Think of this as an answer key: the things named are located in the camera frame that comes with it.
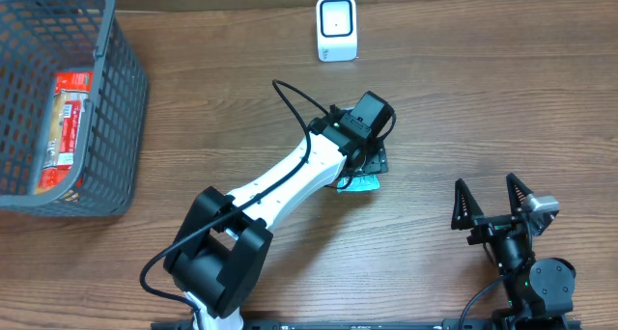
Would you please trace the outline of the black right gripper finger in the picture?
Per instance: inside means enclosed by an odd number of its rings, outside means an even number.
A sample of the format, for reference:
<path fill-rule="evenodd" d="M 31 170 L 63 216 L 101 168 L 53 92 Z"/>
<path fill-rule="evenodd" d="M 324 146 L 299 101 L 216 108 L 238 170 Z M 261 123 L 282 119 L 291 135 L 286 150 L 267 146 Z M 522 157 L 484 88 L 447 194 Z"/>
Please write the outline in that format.
<path fill-rule="evenodd" d="M 452 230 L 468 230 L 484 217 L 482 209 L 472 196 L 463 179 L 455 182 L 455 203 L 451 220 Z"/>
<path fill-rule="evenodd" d="M 506 176 L 507 190 L 510 209 L 512 214 L 517 214 L 522 208 L 524 199 L 533 193 L 514 173 Z"/>

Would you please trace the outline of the teal tissue pack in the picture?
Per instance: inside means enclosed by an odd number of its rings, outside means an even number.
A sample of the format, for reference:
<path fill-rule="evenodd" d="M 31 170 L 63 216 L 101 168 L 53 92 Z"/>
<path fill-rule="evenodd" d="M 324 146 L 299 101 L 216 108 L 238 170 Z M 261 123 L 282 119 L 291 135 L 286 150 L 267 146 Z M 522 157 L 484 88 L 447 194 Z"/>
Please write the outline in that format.
<path fill-rule="evenodd" d="M 336 189 L 341 192 L 365 192 L 380 188 L 379 179 L 376 175 L 341 178 Z"/>

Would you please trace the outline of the orange spaghetti package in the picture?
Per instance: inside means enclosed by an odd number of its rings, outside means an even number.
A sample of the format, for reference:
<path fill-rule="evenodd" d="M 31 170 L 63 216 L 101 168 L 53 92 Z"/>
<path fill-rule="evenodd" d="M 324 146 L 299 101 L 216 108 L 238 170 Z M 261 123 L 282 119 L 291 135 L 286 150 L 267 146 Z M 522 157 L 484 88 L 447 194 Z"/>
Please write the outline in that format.
<path fill-rule="evenodd" d="M 65 71 L 55 75 L 52 116 L 36 194 L 56 187 L 70 172 L 92 77 L 91 71 Z"/>

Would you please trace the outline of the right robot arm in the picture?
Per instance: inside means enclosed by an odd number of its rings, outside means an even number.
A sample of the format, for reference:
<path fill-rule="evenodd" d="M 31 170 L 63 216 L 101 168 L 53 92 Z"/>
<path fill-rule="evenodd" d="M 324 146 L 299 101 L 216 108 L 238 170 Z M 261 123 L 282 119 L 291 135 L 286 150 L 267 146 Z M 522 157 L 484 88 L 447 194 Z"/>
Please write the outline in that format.
<path fill-rule="evenodd" d="M 533 240 L 554 221 L 559 201 L 551 194 L 535 192 L 515 174 L 506 176 L 510 212 L 484 214 L 463 179 L 455 182 L 451 228 L 468 231 L 470 245 L 481 245 L 498 278 L 478 291 L 464 306 L 455 329 L 580 329 L 569 320 L 574 309 L 576 269 L 560 258 L 537 259 Z M 474 304 L 489 291 L 502 286 L 509 306 L 492 312 L 488 319 L 469 320 Z"/>

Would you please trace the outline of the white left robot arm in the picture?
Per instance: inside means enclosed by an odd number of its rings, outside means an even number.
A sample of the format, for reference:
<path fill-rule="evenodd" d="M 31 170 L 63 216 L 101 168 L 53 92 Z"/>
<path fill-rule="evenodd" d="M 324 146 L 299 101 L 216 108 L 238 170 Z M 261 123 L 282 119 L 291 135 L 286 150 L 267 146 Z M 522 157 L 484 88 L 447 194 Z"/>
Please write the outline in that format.
<path fill-rule="evenodd" d="M 239 308 L 259 280 L 277 225 L 338 179 L 383 172 L 383 141 L 395 122 L 390 108 L 334 108 L 257 179 L 226 194 L 202 191 L 163 261 L 192 309 L 189 328 L 242 328 Z"/>

